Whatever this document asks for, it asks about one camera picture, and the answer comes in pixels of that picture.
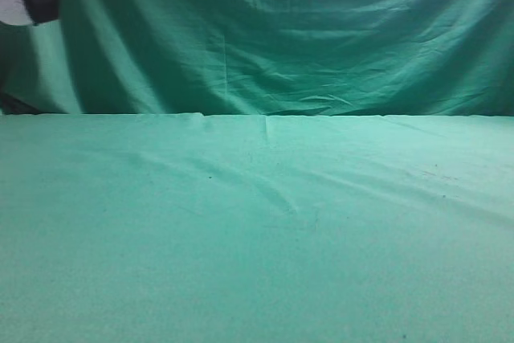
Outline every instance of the green fabric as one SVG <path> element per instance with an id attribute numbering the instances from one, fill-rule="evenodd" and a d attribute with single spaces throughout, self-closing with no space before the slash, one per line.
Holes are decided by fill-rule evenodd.
<path id="1" fill-rule="evenodd" d="M 514 0 L 62 0 L 8 90 L 48 112 L 512 115 L 512 26 Z"/>
<path id="2" fill-rule="evenodd" d="M 0 341 L 511 341 L 512 149 L 510 117 L 0 117 Z"/>
<path id="3" fill-rule="evenodd" d="M 13 69 L 22 62 L 22 54 L 29 46 L 26 28 L 0 22 L 0 90 Z"/>

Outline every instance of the green tablecloth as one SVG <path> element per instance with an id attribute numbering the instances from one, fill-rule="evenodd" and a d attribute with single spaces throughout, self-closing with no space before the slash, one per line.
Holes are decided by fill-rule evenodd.
<path id="1" fill-rule="evenodd" d="M 2 116 L 0 341 L 507 342 L 514 119 Z"/>

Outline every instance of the green backdrop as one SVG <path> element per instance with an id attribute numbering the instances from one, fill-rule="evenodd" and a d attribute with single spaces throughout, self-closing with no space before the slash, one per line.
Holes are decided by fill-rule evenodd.
<path id="1" fill-rule="evenodd" d="M 5 90 L 44 112 L 512 115 L 512 26 L 514 0 L 62 0 Z"/>

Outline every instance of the white object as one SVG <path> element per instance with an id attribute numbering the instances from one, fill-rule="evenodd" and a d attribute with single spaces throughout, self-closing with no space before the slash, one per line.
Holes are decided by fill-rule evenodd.
<path id="1" fill-rule="evenodd" d="M 13 26 L 32 24 L 23 0 L 0 0 L 0 22 Z"/>

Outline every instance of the green cloth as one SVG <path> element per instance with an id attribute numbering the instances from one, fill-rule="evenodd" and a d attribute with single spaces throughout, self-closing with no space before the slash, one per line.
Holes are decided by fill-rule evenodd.
<path id="1" fill-rule="evenodd" d="M 23 52 L 30 49 L 28 30 L 0 22 L 0 91 L 10 73 L 23 61 Z"/>
<path id="2" fill-rule="evenodd" d="M 0 117 L 0 341 L 511 341 L 513 149 L 510 117 Z"/>
<path id="3" fill-rule="evenodd" d="M 514 113 L 514 0 L 62 0 L 9 93 L 47 112 Z"/>

